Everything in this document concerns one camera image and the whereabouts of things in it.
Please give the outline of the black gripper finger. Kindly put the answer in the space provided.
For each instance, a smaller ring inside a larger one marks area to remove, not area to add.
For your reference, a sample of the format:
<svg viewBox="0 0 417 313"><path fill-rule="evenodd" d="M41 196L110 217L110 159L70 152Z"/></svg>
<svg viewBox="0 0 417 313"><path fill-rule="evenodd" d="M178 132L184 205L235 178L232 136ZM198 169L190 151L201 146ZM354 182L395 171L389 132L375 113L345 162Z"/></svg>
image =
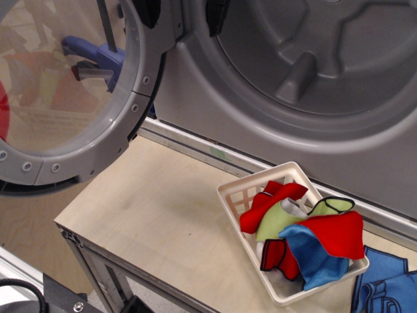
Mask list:
<svg viewBox="0 0 417 313"><path fill-rule="evenodd" d="M139 0L139 17L144 25L156 26L161 11L161 0Z"/></svg>
<svg viewBox="0 0 417 313"><path fill-rule="evenodd" d="M209 35L215 37L222 32L230 0L208 0L206 2L206 21Z"/></svg>

